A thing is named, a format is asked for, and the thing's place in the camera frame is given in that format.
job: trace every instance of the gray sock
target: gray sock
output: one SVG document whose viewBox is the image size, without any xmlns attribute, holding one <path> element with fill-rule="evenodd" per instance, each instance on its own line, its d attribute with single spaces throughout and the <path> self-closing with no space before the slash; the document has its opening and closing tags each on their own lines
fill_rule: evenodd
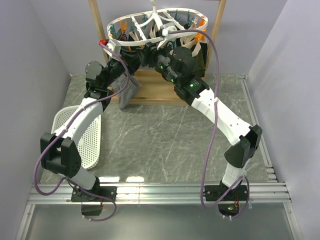
<svg viewBox="0 0 320 240">
<path fill-rule="evenodd" d="M 139 88 L 141 87 L 141 84 L 138 82 L 137 79 L 135 79 L 133 76 L 130 76 L 129 78 L 130 81 L 127 87 L 118 94 L 120 110 L 125 109 L 125 107 L 129 104 L 131 98 L 138 93 Z M 124 74 L 122 74 L 111 84 L 111 87 L 114 89 L 115 92 L 118 92 L 126 84 L 126 81 L 127 77 Z"/>
</svg>

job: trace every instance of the metal frame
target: metal frame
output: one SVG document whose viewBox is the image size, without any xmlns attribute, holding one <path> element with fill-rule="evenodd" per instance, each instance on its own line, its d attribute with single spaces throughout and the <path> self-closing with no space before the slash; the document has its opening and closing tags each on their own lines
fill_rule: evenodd
<svg viewBox="0 0 320 240">
<path fill-rule="evenodd" d="M 258 117 L 257 117 L 257 114 L 256 114 L 256 110 L 255 110 L 254 104 L 252 102 L 252 99 L 251 99 L 251 96 L 250 96 L 250 93 L 249 93 L 249 89 L 248 89 L 248 85 L 247 85 L 247 81 L 246 81 L 247 76 L 246 75 L 240 75 L 239 77 L 240 77 L 240 81 L 241 81 L 244 97 L 245 97 L 245 100 L 246 100 L 246 103 L 247 103 L 247 106 L 248 106 L 248 109 L 249 109 L 249 112 L 250 112 L 252 123 L 253 123 L 253 125 L 256 125 L 256 124 L 260 125 Z M 269 177 L 269 182 L 278 182 L 278 179 L 277 179 L 277 176 L 276 176 L 276 173 L 275 173 L 275 170 L 274 170 L 274 166 L 273 166 L 273 164 L 272 164 L 272 162 L 270 160 L 270 156 L 269 156 L 269 153 L 268 153 L 268 149 L 267 149 L 266 142 L 265 142 L 263 134 L 261 136 L 261 142 L 259 144 L 259 148 L 260 148 L 261 153 L 262 153 L 262 158 L 263 158 L 264 165 L 265 165 L 265 168 L 266 168 L 266 173 L 267 173 L 267 175 Z"/>
<path fill-rule="evenodd" d="M 24 240 L 26 239 L 28 229 L 30 226 L 30 222 L 32 219 L 32 216 L 34 214 L 36 205 L 34 204 L 27 204 L 24 210 L 24 214 L 22 216 L 22 220 L 20 223 L 20 227 L 18 229 L 18 233 L 15 237 L 16 240 Z"/>
<path fill-rule="evenodd" d="M 101 186 L 116 186 L 116 204 L 200 204 L 200 182 L 172 182 L 172 183 L 102 183 Z M 206 185 L 219 185 L 219 182 L 207 182 Z M 41 189 L 49 192 L 55 185 L 43 185 Z M 61 185 L 50 196 L 42 196 L 33 187 L 27 204 L 81 204 L 71 202 L 73 189 L 67 185 Z M 250 200 L 252 203 L 290 203 L 290 195 L 285 183 L 259 182 L 250 184 Z M 100 202 L 83 203 L 99 205 Z"/>
<path fill-rule="evenodd" d="M 286 203 L 283 203 L 283 205 L 284 205 L 286 216 L 287 216 L 288 221 L 289 221 L 289 225 L 290 225 L 290 228 L 291 228 L 291 232 L 292 232 L 293 238 L 295 240 L 303 240 L 304 237 L 302 235 L 300 226 L 298 224 L 298 220 L 297 220 L 296 214 L 294 212 L 292 203 L 291 202 L 286 202 Z"/>
</svg>

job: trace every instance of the teal clothespin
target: teal clothespin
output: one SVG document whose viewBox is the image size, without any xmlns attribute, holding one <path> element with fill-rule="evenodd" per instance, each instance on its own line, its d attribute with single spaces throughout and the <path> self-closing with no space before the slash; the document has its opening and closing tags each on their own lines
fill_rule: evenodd
<svg viewBox="0 0 320 240">
<path fill-rule="evenodd" d="M 180 19 L 181 19 L 181 17 L 178 18 L 178 9 L 177 9 L 177 10 L 175 10 L 174 20 L 179 22 Z"/>
<path fill-rule="evenodd" d="M 113 25 L 113 24 L 111 24 L 111 26 L 110 26 L 110 33 L 113 35 L 113 38 L 114 38 L 114 39 L 117 38 L 117 33 L 116 33 L 115 25 Z"/>
<path fill-rule="evenodd" d="M 143 18 L 142 18 L 143 22 L 145 23 L 146 21 L 148 21 L 148 18 L 145 14 L 143 14 Z"/>
<path fill-rule="evenodd" d="M 172 45 L 171 45 L 171 49 L 172 49 L 172 50 L 173 50 L 173 49 L 175 49 L 175 48 L 176 48 L 176 46 L 177 46 L 176 41 L 173 41 L 173 43 L 172 43 Z"/>
<path fill-rule="evenodd" d="M 191 20 L 190 20 L 190 11 L 188 11 L 188 19 L 187 19 L 187 21 L 186 21 L 186 24 L 188 25 L 188 27 L 190 27 L 191 26 L 191 22 L 194 20 L 194 18 L 192 18 Z"/>
<path fill-rule="evenodd" d="M 134 30 L 135 30 L 135 25 L 133 23 L 131 23 L 130 32 L 133 32 Z"/>
</svg>

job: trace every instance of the marble floor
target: marble floor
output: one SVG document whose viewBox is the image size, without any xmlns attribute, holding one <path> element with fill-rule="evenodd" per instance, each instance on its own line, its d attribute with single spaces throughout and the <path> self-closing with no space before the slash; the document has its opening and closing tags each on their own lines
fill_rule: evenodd
<svg viewBox="0 0 320 240">
<path fill-rule="evenodd" d="M 85 76 L 72 76 L 63 107 L 79 105 L 85 94 Z M 210 86 L 216 77 L 206 77 Z M 252 124 L 238 75 L 222 75 L 219 98 L 244 121 Z M 120 182 L 198 182 L 212 136 L 213 124 L 188 106 L 129 105 L 120 111 L 111 103 L 101 115 L 98 164 L 89 170 L 98 177 Z M 220 181 L 227 162 L 227 138 L 218 131 L 206 172 L 207 181 Z M 254 182 L 268 181 L 261 151 L 247 166 Z M 59 176 L 44 170 L 42 184 L 57 183 Z"/>
</svg>

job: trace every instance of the white wall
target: white wall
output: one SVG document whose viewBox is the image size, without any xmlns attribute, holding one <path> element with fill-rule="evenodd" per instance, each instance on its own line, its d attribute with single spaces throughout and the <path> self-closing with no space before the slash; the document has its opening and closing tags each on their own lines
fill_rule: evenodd
<svg viewBox="0 0 320 240">
<path fill-rule="evenodd" d="M 248 86 L 280 180 L 306 240 L 320 238 L 320 2 L 288 0 Z"/>
<path fill-rule="evenodd" d="M 84 74 L 92 60 L 104 63 L 88 0 L 30 0 L 68 71 Z M 287 0 L 227 0 L 217 38 L 221 72 L 247 74 Z M 104 27 L 127 14 L 149 11 L 149 0 L 98 0 Z M 218 6 L 211 0 L 158 0 L 158 8 L 184 7 L 209 17 L 212 29 Z M 210 72 L 215 71 L 211 61 Z"/>
<path fill-rule="evenodd" d="M 12 240 L 70 76 L 28 0 L 1 2 L 0 33 L 0 238 Z"/>
</svg>

